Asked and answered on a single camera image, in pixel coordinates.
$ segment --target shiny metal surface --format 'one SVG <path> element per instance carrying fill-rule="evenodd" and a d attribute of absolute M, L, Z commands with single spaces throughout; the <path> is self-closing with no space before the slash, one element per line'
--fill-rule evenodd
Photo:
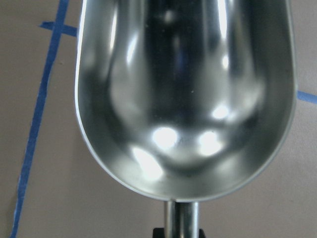
<path fill-rule="evenodd" d="M 165 201 L 217 198 L 280 147 L 293 65 L 286 0 L 84 0 L 79 124 L 128 188 Z"/>
<path fill-rule="evenodd" d="M 165 238 L 199 237 L 198 202 L 165 202 Z"/>

